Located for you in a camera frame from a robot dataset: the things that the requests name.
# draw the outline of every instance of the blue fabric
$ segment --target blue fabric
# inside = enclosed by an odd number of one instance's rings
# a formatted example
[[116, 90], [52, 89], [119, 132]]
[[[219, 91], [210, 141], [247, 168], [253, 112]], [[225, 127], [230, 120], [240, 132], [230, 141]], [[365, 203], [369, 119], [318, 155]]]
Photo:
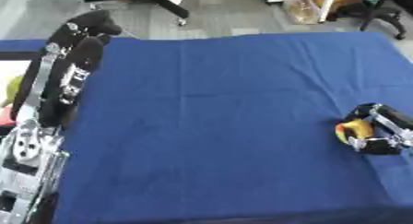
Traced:
[[413, 115], [412, 79], [369, 32], [116, 39], [67, 133], [55, 223], [411, 223], [410, 156], [362, 156], [334, 127], [365, 102]]

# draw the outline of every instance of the gray floor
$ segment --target gray floor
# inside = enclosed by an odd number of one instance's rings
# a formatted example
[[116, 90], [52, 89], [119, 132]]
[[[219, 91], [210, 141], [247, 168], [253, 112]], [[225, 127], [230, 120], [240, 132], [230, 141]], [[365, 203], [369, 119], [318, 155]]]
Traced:
[[[141, 39], [193, 39], [242, 35], [308, 31], [356, 30], [359, 22], [342, 19], [320, 25], [294, 25], [279, 6], [264, 0], [184, 0], [191, 19], [179, 28], [175, 17], [152, 4], [113, 5], [113, 18], [124, 29], [124, 36]], [[43, 39], [59, 24], [89, 10], [81, 0], [0, 0], [0, 39]], [[405, 13], [402, 21], [411, 29], [404, 41], [394, 41], [394, 29], [374, 21], [370, 30], [388, 35], [401, 52], [413, 61], [413, 17]]]

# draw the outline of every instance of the yellow object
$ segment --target yellow object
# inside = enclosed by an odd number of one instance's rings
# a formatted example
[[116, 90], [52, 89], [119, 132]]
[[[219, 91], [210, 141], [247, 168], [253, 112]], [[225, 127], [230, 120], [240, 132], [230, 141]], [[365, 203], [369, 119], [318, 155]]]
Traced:
[[361, 119], [355, 119], [351, 122], [336, 125], [336, 135], [341, 142], [348, 144], [345, 129], [351, 129], [358, 139], [366, 139], [374, 136], [372, 126]]
[[10, 103], [13, 103], [16, 95], [18, 94], [18, 89], [20, 87], [21, 80], [23, 76], [14, 77], [11, 79], [6, 87], [6, 100], [1, 104], [1, 108], [4, 108]]

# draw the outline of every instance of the chair leg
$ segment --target chair leg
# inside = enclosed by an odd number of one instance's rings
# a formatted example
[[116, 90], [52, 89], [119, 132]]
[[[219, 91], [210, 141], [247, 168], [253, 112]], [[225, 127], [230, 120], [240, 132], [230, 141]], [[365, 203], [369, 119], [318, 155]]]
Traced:
[[370, 23], [371, 23], [373, 20], [374, 20], [374, 17], [372, 17], [372, 16], [365, 18], [365, 19], [363, 20], [363, 23], [361, 24], [360, 30], [361, 30], [361, 31], [365, 31], [365, 30], [369, 27]]
[[392, 24], [399, 31], [399, 34], [397, 34], [396, 37], [399, 40], [404, 39], [407, 31], [406, 31], [405, 27], [400, 23], [399, 20], [397, 20], [396, 18], [393, 18], [389, 15], [378, 15], [378, 16], [376, 16], [376, 18], [379, 18], [383, 21], [386, 21], [386, 22]]

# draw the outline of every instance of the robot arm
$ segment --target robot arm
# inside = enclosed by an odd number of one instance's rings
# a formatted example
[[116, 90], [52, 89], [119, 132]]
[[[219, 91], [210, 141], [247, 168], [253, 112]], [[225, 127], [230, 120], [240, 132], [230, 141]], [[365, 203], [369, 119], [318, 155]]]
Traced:
[[[388, 136], [374, 137], [373, 125]], [[413, 147], [413, 120], [383, 104], [362, 104], [336, 126], [336, 134], [362, 153], [399, 154], [403, 147]]]
[[110, 35], [120, 33], [108, 12], [90, 12], [68, 20], [30, 63], [10, 115], [16, 126], [0, 139], [1, 223], [51, 221], [53, 215], [43, 209], [55, 205], [69, 157], [60, 149], [65, 118], [76, 108]]

